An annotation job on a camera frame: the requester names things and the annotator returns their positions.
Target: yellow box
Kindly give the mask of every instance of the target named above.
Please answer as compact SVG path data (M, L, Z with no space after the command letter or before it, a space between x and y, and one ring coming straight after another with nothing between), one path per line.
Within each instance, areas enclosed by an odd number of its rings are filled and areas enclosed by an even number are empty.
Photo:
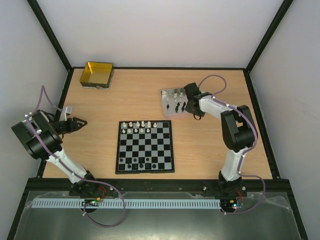
M114 66L108 62L88 61L80 83L84 88L108 90L114 75Z

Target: chessboard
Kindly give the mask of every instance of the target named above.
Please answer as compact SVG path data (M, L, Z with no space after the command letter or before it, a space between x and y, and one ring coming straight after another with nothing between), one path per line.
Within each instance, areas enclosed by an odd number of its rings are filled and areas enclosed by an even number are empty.
M115 174L174 173L170 120L119 122Z

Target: wooden table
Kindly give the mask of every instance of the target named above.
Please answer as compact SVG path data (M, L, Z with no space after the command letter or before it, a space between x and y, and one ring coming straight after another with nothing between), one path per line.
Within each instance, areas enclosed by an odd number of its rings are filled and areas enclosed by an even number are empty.
M190 114L172 119L175 173L115 174L119 122L164 119L160 90L197 84L207 75L218 74L227 88L217 98L233 105L247 105L257 125L245 77L241 70L154 70L115 69L109 90L85 89L80 84L83 69L75 69L65 106L72 116L88 121L77 132L66 134L63 147L74 161L96 178L115 179L217 179L226 159L221 122L206 114L196 121ZM209 78L201 90L216 92L224 86L219 78ZM256 148L248 153L243 174L271 179L264 146L259 134ZM45 167L44 178L65 178L53 164Z

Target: wall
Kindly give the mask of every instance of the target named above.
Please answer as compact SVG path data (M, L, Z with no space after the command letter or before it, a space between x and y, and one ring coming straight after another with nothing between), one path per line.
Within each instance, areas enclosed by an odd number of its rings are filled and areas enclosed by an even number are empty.
M294 1L251 72L282 178L319 239L320 4Z
M283 0L38 0L72 66L246 67Z
M67 71L26 0L1 1L0 24L0 239L5 239L27 179L39 166L11 126L34 110L42 84L58 104ZM52 110L45 100L41 107Z

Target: white linear rail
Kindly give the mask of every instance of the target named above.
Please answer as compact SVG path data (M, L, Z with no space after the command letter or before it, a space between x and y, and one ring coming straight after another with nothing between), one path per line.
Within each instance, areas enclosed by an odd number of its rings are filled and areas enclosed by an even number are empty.
M78 209L84 206L84 199L38 198L33 201L34 209ZM127 209L220 209L216 199L126 199ZM88 206L88 209L122 209L121 199L105 199Z

